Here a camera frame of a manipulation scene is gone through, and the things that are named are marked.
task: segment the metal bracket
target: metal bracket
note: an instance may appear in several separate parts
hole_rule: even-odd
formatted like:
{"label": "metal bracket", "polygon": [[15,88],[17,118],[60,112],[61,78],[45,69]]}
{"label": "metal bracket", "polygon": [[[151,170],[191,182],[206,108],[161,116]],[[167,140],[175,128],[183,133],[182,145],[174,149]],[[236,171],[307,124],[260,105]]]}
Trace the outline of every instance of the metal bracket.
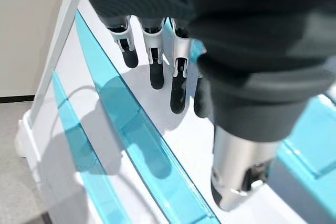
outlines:
{"label": "metal bracket", "polygon": [[127,17],[127,28],[126,28],[125,31],[122,31],[121,33],[115,33],[115,32],[110,30],[110,33],[112,34],[114,42],[118,44],[118,46],[119,46],[119,48],[122,52],[125,52],[125,50],[122,48],[122,45],[120,43],[120,40],[122,40],[122,39],[127,40],[127,44],[129,46],[130,51],[133,51],[135,49],[134,41],[133,41],[132,27],[130,25],[130,16]]}
{"label": "metal bracket", "polygon": [[149,64],[153,64],[153,56],[152,56],[152,50],[151,48],[157,48],[158,49],[158,63],[162,64],[162,53],[163,53],[163,38],[162,38],[162,31],[163,31],[163,21],[161,25],[160,31],[158,31],[155,34],[150,34],[144,31],[142,27],[142,34],[143,39],[145,41],[146,46],[146,52],[148,54],[148,61]]}

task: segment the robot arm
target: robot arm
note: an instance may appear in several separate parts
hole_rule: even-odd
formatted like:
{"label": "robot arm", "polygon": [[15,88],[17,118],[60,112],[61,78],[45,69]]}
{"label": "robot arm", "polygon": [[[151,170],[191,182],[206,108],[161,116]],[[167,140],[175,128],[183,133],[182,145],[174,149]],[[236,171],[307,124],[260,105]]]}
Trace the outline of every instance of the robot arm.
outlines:
{"label": "robot arm", "polygon": [[[120,44],[124,51],[133,49],[127,19],[125,37],[110,21],[128,15],[138,16],[148,39],[158,44],[159,30],[146,31],[144,23],[163,17],[182,20],[188,36],[204,43],[207,53],[197,63],[211,86],[212,192],[223,210],[234,209],[267,181],[280,141],[308,100],[333,83],[335,70],[326,61],[336,53],[335,1],[90,0],[114,38],[127,42]],[[150,53],[150,63],[160,64],[160,54]],[[136,54],[126,56],[135,67]]]}

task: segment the white surface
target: white surface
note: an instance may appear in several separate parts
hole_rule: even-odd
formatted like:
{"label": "white surface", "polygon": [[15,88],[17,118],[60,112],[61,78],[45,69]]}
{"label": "white surface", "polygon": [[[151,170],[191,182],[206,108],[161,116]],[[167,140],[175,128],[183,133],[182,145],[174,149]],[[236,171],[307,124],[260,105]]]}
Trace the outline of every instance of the white surface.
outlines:
{"label": "white surface", "polygon": [[[263,188],[230,213],[219,210],[210,190],[213,126],[209,120],[196,117],[193,112],[193,99],[190,98],[198,76],[195,68],[193,70],[193,66],[189,67],[187,109],[182,114],[175,115],[169,106],[172,67],[168,66],[171,63],[168,51],[164,57],[165,85],[161,90],[153,90],[149,81],[148,56],[137,20],[132,18],[131,25],[139,66],[130,70],[123,62],[119,47],[113,42],[112,36],[89,2],[81,0],[79,9],[125,82],[222,223],[305,223],[269,187]],[[75,25],[70,31],[56,71],[83,129],[131,219],[136,223],[166,222],[128,156],[115,144],[116,135],[98,101]],[[33,161],[30,163],[34,164],[30,166],[38,175],[37,181],[55,223],[97,223],[100,221],[97,212],[76,175],[52,90],[51,84],[38,111],[32,135],[26,133],[24,136],[31,140],[26,143],[29,145],[25,147],[26,155],[28,160],[30,156],[35,156],[31,158]],[[23,127],[29,132],[27,123]]]}
{"label": "white surface", "polygon": [[0,3],[0,97],[35,94],[61,0]]}
{"label": "white surface", "polygon": [[41,82],[38,85],[34,104],[29,117],[29,125],[32,126],[36,119],[37,113],[43,102],[44,95],[47,91],[49,82],[51,80],[51,73],[56,68],[58,58],[61,55],[64,44],[67,40],[68,34],[74,22],[75,13],[77,10],[79,0],[63,0],[60,12],[58,14],[54,36],[48,52],[47,62],[43,70]]}
{"label": "white surface", "polygon": [[[305,223],[268,186],[230,213],[221,211],[214,203],[210,177],[212,166],[213,125],[208,119],[198,118],[193,111],[193,98],[186,103],[185,111],[175,115],[170,110],[172,67],[164,66],[164,87],[153,90],[149,82],[148,57],[142,31],[137,19],[131,18],[134,43],[139,65],[129,69],[108,30],[100,22],[88,0],[81,0],[79,10],[102,48],[121,73],[140,104],[154,122],[168,145],[198,187],[221,222],[225,223]],[[188,78],[187,89],[196,86],[196,79]]]}
{"label": "white surface", "polygon": [[154,216],[151,223],[165,223],[165,217],[146,190],[127,154],[116,143],[117,135],[112,131],[98,101],[99,96],[85,63],[75,25],[57,63],[56,72],[130,218],[136,223],[141,220],[148,223]]}

